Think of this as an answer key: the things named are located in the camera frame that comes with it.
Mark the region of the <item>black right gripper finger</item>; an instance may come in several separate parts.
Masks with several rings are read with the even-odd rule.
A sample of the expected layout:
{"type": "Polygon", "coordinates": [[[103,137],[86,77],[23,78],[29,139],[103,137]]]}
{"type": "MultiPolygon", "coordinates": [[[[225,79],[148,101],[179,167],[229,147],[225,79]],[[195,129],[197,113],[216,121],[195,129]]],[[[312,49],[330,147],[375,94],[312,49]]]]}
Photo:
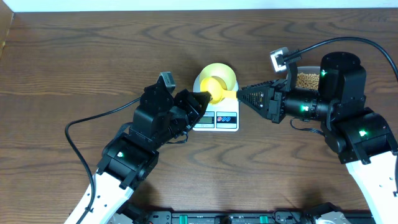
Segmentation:
{"type": "Polygon", "coordinates": [[[248,100],[251,95],[256,95],[265,99],[271,99],[274,93],[279,89],[280,86],[277,84],[277,80],[266,81],[242,87],[242,89],[237,92],[237,98],[239,100],[248,100]]]}
{"type": "Polygon", "coordinates": [[[271,98],[265,93],[240,93],[239,101],[253,109],[265,119],[270,119],[269,105],[271,98]]]}

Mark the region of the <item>yellow measuring scoop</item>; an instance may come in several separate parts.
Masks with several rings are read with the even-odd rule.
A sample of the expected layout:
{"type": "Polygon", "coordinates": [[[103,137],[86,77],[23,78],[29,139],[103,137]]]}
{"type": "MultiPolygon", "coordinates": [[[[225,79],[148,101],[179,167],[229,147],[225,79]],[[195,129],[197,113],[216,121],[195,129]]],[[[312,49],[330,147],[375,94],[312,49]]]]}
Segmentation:
{"type": "Polygon", "coordinates": [[[237,100],[237,91],[225,90],[214,77],[206,77],[200,83],[200,91],[207,91],[211,95],[210,104],[215,105],[225,98],[237,100]]]}

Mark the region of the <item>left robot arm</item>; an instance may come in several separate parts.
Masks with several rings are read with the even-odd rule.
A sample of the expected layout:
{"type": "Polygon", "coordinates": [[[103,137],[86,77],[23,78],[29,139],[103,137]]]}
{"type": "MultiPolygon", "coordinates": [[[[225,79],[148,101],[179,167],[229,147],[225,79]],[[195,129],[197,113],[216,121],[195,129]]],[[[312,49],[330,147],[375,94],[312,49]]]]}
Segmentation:
{"type": "Polygon", "coordinates": [[[155,84],[144,88],[143,94],[132,101],[138,104],[132,121],[122,124],[105,146],[95,172],[70,137],[69,128],[74,123],[67,124],[66,139],[90,182],[67,223],[109,222],[157,165],[159,148],[186,143],[181,137],[187,138],[204,116],[211,95],[184,89],[173,96],[174,89],[169,72],[161,73],[155,84]]]}

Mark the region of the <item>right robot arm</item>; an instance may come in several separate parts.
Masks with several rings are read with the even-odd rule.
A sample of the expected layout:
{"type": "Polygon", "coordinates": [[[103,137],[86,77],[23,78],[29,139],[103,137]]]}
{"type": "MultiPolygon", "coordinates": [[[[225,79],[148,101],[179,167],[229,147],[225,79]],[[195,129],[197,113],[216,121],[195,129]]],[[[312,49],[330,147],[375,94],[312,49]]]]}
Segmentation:
{"type": "Polygon", "coordinates": [[[397,223],[397,140],[387,121],[365,106],[366,71],[348,52],[326,54],[317,90],[296,87],[298,68],[287,78],[245,86],[237,99],[273,123],[285,116],[321,123],[317,131],[361,189],[376,223],[397,223]]]}

